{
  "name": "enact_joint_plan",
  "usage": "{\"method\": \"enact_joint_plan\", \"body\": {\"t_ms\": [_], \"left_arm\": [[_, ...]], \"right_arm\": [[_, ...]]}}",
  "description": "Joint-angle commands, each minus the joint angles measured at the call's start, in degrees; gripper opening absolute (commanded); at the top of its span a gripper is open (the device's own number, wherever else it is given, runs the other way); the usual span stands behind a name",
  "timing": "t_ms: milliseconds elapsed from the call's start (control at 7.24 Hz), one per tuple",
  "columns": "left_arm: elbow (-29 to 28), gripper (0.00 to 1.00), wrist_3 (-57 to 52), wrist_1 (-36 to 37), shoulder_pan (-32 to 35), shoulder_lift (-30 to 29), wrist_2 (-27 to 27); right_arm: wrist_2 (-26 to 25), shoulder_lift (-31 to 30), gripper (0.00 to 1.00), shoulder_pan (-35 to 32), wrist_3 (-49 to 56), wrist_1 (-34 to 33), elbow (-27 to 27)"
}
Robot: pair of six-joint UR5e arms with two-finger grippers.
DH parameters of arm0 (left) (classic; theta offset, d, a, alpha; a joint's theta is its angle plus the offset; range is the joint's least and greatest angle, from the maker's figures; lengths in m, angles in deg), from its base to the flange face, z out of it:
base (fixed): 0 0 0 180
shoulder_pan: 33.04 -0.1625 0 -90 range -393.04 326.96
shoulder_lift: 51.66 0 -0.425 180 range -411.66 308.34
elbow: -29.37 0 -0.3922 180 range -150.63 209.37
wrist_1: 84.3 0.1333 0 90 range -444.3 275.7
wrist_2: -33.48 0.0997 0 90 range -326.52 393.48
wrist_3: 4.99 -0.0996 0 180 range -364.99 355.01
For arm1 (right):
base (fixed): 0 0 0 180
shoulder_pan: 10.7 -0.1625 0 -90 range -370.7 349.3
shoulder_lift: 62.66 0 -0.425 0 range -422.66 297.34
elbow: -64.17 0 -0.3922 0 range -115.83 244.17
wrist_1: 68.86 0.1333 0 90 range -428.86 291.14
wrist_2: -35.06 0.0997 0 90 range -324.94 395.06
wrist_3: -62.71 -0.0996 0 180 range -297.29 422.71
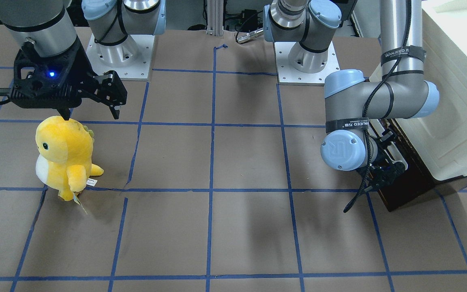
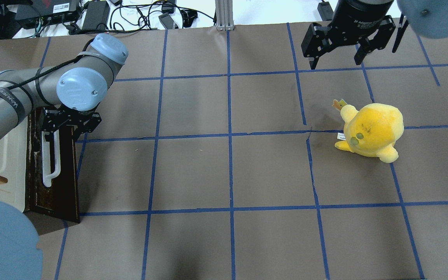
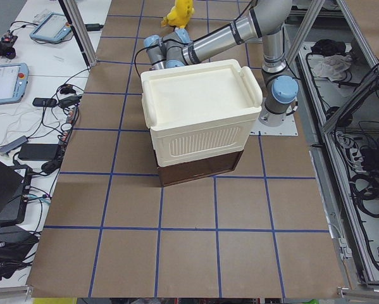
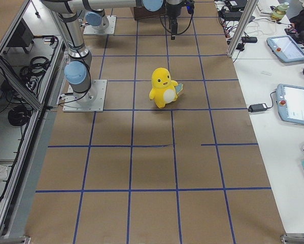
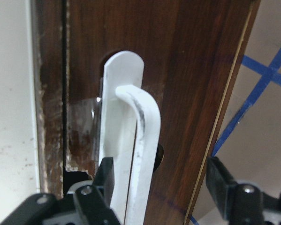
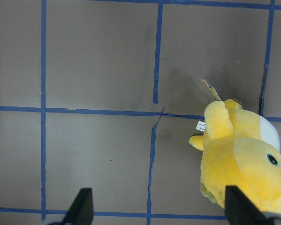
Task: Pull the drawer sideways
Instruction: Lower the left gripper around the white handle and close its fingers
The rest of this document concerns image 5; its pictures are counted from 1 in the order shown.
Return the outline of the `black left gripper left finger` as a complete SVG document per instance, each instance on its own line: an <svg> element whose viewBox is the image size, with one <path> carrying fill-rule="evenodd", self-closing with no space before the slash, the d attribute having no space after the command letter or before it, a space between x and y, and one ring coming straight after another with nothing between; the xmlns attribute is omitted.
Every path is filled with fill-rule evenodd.
<svg viewBox="0 0 281 225"><path fill-rule="evenodd" d="M110 206L114 191L114 159L104 157L97 170L93 185L100 191L107 206Z"/></svg>

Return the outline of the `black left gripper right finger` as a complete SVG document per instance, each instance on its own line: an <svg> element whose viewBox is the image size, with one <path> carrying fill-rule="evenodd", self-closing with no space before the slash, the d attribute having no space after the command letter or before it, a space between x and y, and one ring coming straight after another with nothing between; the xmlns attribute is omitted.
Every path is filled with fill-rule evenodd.
<svg viewBox="0 0 281 225"><path fill-rule="evenodd" d="M207 159L206 186L223 219L229 219L236 181L218 157Z"/></svg>

